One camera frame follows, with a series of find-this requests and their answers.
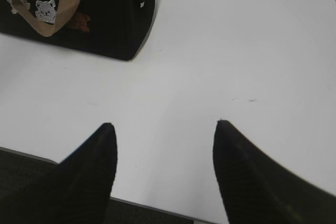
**white table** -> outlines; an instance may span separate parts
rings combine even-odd
[[[132,62],[0,35],[0,146],[60,162],[112,122],[113,197],[228,223],[222,118],[336,194],[335,0],[159,1]]]

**black fabric bag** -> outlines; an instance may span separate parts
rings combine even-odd
[[[37,17],[39,3],[57,11],[59,0],[21,0]],[[50,37],[37,33],[21,15],[11,12],[8,0],[0,0],[0,32],[53,45],[130,60],[150,29],[155,0],[80,0],[72,19]]]

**bear patch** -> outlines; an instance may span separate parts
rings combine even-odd
[[[36,8],[37,11],[35,11],[35,15],[37,19],[54,24],[56,20],[56,3],[55,0],[50,1],[36,1]]]

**tan strap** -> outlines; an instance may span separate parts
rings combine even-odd
[[[61,29],[75,14],[80,0],[59,0],[55,24],[47,24],[34,17],[20,0],[12,0],[12,7],[32,26],[39,34],[49,37]]]

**dark floor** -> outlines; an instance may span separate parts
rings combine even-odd
[[[51,170],[56,163],[0,148],[0,199]],[[110,200],[104,224],[193,224],[193,221]]]

